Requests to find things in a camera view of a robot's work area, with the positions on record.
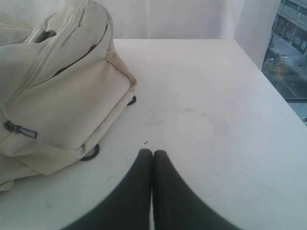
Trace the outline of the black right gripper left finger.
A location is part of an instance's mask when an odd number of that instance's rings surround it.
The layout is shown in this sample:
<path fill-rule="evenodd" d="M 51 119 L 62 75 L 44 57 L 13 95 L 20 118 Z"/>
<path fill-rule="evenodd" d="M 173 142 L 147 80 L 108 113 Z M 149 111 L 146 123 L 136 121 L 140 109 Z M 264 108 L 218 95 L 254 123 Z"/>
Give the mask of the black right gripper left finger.
<path fill-rule="evenodd" d="M 65 230 L 148 230 L 153 153 L 141 149 L 116 188 L 95 208 Z"/>

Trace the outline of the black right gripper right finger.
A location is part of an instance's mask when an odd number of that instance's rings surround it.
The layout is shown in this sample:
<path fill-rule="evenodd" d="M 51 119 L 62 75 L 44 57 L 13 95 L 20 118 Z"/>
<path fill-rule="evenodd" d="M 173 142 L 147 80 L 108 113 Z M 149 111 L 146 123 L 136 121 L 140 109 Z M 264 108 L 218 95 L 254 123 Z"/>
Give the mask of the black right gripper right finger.
<path fill-rule="evenodd" d="M 238 229 L 197 197 L 164 150 L 153 155 L 153 218 L 156 230 Z"/>

